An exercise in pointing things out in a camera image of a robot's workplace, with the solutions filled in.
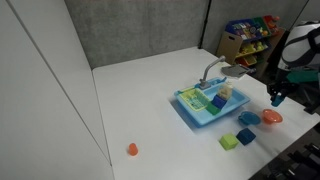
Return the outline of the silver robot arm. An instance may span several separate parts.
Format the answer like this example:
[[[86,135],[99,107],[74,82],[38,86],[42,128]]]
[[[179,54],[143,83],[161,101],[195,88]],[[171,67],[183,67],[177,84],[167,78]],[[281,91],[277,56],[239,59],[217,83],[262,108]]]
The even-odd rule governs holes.
[[[282,48],[276,80],[267,86],[271,101],[282,101],[302,83],[319,80],[320,22],[310,21],[294,27]]]

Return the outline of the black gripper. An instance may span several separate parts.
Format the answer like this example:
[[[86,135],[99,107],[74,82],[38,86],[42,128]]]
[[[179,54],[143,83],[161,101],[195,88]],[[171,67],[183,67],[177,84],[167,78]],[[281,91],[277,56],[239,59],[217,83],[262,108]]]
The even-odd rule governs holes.
[[[286,97],[288,94],[295,92],[299,85],[289,81],[279,81],[267,85],[267,92],[271,97]]]

